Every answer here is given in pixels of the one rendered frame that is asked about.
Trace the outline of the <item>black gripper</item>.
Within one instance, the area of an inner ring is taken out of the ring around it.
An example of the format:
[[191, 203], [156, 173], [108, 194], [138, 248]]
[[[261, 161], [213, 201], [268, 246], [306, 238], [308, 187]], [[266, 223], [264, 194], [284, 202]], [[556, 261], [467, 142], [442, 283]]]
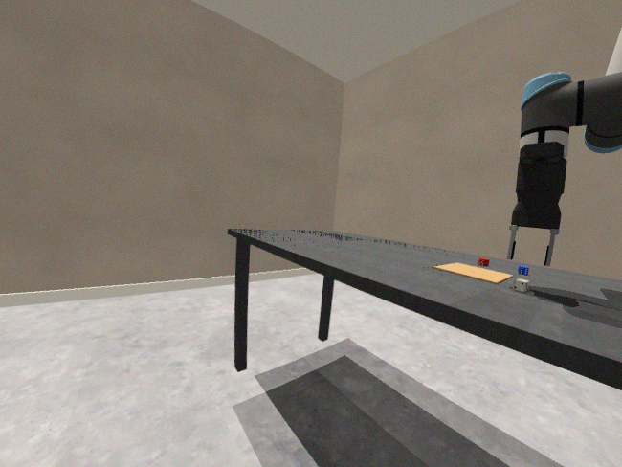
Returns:
[[544, 261], [544, 266], [550, 266], [555, 234], [560, 231], [558, 203], [565, 189], [568, 138], [565, 131], [545, 131], [545, 128], [521, 137], [516, 186], [518, 203], [509, 225], [512, 231], [507, 259], [513, 259], [519, 227], [550, 229]]

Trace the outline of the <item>tan square mat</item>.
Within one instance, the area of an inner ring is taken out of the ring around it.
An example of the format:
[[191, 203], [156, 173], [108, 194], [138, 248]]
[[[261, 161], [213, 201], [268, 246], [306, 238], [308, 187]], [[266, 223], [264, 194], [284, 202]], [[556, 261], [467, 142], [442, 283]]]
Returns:
[[461, 276], [468, 277], [468, 278], [474, 278], [474, 279], [478, 279], [478, 280], [482, 280], [482, 281], [486, 281], [486, 282], [490, 282], [494, 284], [499, 284], [513, 277], [513, 275], [508, 275], [505, 273], [482, 269], [482, 268], [465, 265], [461, 263], [434, 266], [434, 269], [438, 269], [441, 271], [461, 275]]

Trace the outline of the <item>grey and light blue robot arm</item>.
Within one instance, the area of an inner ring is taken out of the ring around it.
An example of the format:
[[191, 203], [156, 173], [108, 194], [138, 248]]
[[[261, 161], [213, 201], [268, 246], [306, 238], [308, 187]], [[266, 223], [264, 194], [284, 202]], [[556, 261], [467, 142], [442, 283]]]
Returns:
[[565, 131], [586, 125], [585, 144], [597, 153], [622, 148], [622, 28], [606, 76], [582, 81], [548, 73], [529, 81], [522, 95], [521, 137], [540, 128]]

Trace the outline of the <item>white die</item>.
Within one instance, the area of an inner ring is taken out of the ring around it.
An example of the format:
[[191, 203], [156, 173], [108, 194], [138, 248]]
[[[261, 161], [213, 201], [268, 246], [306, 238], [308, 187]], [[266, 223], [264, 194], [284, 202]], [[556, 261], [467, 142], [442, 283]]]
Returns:
[[526, 292], [528, 290], [529, 281], [516, 278], [514, 279], [513, 289], [521, 292]]

